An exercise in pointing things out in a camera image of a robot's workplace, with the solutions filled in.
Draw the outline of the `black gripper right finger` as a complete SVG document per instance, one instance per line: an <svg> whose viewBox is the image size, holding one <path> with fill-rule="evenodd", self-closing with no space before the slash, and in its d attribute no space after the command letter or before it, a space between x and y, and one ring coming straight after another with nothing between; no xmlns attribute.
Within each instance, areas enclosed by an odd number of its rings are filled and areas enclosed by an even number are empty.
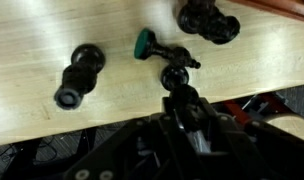
<svg viewBox="0 0 304 180"><path fill-rule="evenodd" d="M262 121L239 127L201 99L190 100L190 130L208 154L190 155L191 180L304 180L304 140Z"/></svg>

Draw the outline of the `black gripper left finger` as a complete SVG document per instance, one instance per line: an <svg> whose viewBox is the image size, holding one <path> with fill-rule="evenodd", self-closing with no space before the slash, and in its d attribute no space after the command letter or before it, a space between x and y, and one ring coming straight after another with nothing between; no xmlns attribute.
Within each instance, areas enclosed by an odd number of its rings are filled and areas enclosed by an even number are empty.
<svg viewBox="0 0 304 180"><path fill-rule="evenodd" d="M64 172L63 180L191 180L192 147L175 106L128 122Z"/></svg>

